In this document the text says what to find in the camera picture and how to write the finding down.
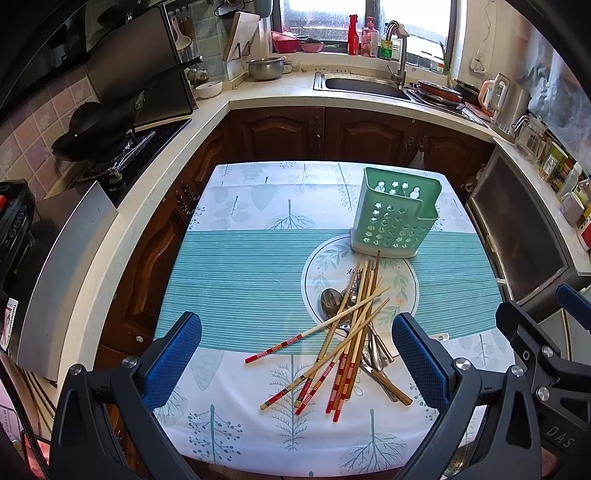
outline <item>oven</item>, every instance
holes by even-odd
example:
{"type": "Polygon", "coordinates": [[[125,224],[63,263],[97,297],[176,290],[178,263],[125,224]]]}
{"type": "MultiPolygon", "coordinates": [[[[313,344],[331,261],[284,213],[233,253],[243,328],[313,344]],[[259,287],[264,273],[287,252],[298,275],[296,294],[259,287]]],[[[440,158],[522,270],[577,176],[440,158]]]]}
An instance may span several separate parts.
{"type": "MultiPolygon", "coordinates": [[[[523,162],[521,167],[537,179],[536,167],[523,162]]],[[[550,190],[547,184],[541,188],[550,190]]],[[[501,148],[495,149],[466,210],[503,299],[516,301],[537,321],[558,310],[555,291],[560,284],[582,288],[591,281],[575,267],[556,212],[550,212],[522,168],[501,148]]]]}

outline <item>gas stove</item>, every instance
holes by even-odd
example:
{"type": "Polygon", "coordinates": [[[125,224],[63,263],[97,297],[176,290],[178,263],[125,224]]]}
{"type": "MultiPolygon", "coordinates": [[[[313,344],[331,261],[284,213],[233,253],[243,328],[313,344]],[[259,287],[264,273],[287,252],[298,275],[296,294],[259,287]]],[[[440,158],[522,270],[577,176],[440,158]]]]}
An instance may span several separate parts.
{"type": "Polygon", "coordinates": [[[88,162],[76,183],[97,180],[111,202],[119,206],[148,165],[190,121],[178,120],[128,134],[106,158],[88,162]]]}

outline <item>white countertop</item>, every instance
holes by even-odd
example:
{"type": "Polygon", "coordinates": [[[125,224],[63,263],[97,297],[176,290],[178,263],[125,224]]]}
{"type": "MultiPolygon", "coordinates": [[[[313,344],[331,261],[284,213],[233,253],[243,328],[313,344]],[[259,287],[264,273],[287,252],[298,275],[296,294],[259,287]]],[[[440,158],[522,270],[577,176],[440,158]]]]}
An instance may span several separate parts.
{"type": "MultiPolygon", "coordinates": [[[[109,306],[139,237],[160,200],[191,155],[230,110],[270,106],[324,106],[370,110],[431,122],[491,143],[497,141],[501,148],[509,150],[506,145],[510,145],[500,142],[498,135],[490,128],[449,113],[398,99],[316,91],[313,90],[313,83],[314,72],[294,72],[272,82],[245,82],[235,90],[225,91],[215,98],[197,102],[199,108],[193,112],[191,123],[150,164],[118,207],[119,215],[88,270],[70,319],[60,361],[60,389],[67,369],[72,364],[81,363],[92,369],[109,306]]],[[[577,257],[580,257],[580,262],[583,261],[582,255],[577,257]]]]}
{"type": "Polygon", "coordinates": [[[538,173],[538,165],[527,161],[517,150],[517,147],[500,137],[495,137],[495,143],[502,148],[508,157],[517,165],[521,173],[531,183],[541,203],[544,205],[550,217],[558,227],[558,231],[564,239],[569,254],[573,259],[575,269],[580,275],[591,275],[591,260],[587,252],[579,242],[577,230],[571,227],[560,212],[560,202],[550,184],[541,179],[538,173]]]}

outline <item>window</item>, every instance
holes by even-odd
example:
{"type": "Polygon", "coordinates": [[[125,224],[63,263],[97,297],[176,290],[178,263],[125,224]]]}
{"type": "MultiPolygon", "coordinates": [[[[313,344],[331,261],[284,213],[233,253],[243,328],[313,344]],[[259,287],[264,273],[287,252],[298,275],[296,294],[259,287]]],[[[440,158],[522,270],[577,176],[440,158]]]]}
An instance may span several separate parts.
{"type": "Polygon", "coordinates": [[[381,37],[386,24],[396,20],[411,34],[407,41],[408,63],[421,65],[423,59],[443,59],[440,45],[447,58],[451,58],[456,3],[457,0],[280,0],[275,3],[273,30],[323,40],[330,46],[325,51],[346,51],[350,14],[358,16],[360,36],[366,17],[375,18],[381,37]]]}

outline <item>cabinet door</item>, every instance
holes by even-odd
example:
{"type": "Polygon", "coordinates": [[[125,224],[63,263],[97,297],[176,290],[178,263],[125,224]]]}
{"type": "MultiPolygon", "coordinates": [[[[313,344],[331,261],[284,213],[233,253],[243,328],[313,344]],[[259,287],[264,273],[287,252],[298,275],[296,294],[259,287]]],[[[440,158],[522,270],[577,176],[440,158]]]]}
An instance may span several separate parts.
{"type": "Polygon", "coordinates": [[[235,161],[230,121],[226,117],[195,151],[177,180],[182,188],[186,189],[189,185],[200,196],[213,169],[235,161]]]}
{"type": "Polygon", "coordinates": [[[324,157],[380,165],[407,165],[419,122],[387,113],[326,109],[324,157]]]}
{"type": "Polygon", "coordinates": [[[252,108],[230,112],[239,161],[319,160],[324,108],[252,108]]]}
{"type": "Polygon", "coordinates": [[[154,339],[168,279],[187,222],[173,186],[156,208],[132,253],[107,314],[100,343],[126,355],[141,355],[154,339]]]}
{"type": "Polygon", "coordinates": [[[464,183],[488,162],[494,146],[468,134],[426,122],[421,123],[418,137],[425,148],[425,170],[444,174],[464,201],[467,196],[464,183]]]}

